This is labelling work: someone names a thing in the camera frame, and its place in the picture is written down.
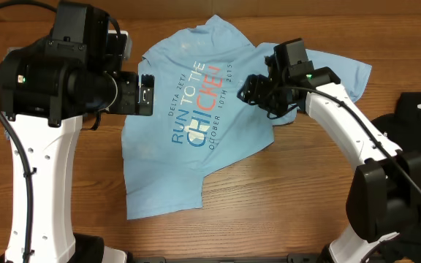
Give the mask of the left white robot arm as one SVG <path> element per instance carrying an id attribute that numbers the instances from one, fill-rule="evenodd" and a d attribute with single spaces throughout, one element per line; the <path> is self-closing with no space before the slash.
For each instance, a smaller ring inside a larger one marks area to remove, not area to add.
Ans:
<path id="1" fill-rule="evenodd" d="M 122 70 L 126 31 L 104 10 L 63 1 L 50 33 L 0 63 L 13 163 L 12 228 L 1 262 L 131 262 L 73 231 L 72 172 L 83 119 L 153 113 L 154 78 Z"/>

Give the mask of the light blue printed t-shirt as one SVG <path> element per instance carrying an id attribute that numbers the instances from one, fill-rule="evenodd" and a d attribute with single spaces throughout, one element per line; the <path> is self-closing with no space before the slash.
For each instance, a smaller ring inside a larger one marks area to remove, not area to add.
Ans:
<path id="1" fill-rule="evenodd" d="M 153 113 L 130 115 L 122 130 L 128 219 L 202 207 L 204 178 L 266 148 L 275 126 L 237 93 L 249 75 L 266 75 L 273 44 L 253 45 L 213 16 L 177 31 L 143 54 L 142 75 L 155 79 Z"/>

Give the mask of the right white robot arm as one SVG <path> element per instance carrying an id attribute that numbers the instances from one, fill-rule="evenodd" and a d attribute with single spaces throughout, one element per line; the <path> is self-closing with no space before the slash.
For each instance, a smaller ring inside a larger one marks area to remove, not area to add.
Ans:
<path id="1" fill-rule="evenodd" d="M 237 97 L 269 118 L 305 113 L 354 172 L 347 228 L 320 254 L 290 254 L 288 262 L 383 262 L 379 249 L 421 223 L 421 155 L 403 152 L 384 136 L 349 98 L 340 77 L 314 66 L 302 39 L 275 46 L 265 64 L 268 75 L 249 75 Z"/>

